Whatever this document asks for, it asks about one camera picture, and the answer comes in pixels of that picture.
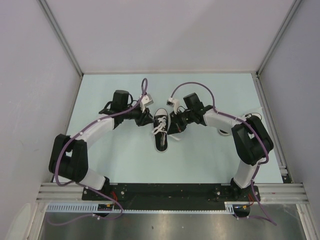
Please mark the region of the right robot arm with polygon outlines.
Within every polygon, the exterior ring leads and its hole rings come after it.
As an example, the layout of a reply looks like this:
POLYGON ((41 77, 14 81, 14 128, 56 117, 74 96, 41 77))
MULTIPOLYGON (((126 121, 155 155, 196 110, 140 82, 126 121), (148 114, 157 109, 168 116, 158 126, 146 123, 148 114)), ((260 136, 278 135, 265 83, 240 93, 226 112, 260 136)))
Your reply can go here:
POLYGON ((231 135, 240 162, 230 181, 229 193, 235 200, 242 201, 248 196, 260 165, 269 161, 269 152, 274 148, 261 119, 255 115, 247 118, 235 117, 218 111, 212 105, 205 106, 196 93, 185 96, 183 100, 186 105, 184 111, 179 110, 180 102, 177 99, 170 97, 166 102, 173 107, 168 134, 181 133, 187 125, 195 123, 231 135))

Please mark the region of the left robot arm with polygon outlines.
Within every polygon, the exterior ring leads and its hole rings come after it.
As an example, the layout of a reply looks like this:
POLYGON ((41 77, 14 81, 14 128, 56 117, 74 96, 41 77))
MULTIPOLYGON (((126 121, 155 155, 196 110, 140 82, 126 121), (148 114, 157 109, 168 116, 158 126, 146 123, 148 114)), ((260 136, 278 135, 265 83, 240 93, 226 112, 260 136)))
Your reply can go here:
POLYGON ((88 150, 124 120, 134 120, 139 127, 153 122, 148 109, 153 103, 152 97, 143 93, 135 105, 128 102, 132 98, 128 91, 116 90, 98 118, 84 130, 73 137, 59 134, 54 140, 48 170, 58 177, 92 188, 93 194, 100 200, 107 199, 111 193, 110 180, 89 168, 88 150))

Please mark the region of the white shoelace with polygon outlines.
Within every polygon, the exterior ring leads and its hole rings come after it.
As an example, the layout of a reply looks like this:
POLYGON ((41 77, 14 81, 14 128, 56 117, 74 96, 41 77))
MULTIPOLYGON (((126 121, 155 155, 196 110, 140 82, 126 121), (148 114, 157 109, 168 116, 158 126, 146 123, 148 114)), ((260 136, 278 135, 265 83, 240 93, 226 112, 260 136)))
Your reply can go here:
POLYGON ((167 126, 167 123, 166 123, 166 120, 161 117, 158 119, 159 120, 159 125, 156 126, 152 131, 151 133, 153 135, 156 135, 158 133, 165 133, 165 134, 168 134, 167 131, 165 130, 165 127, 167 126))

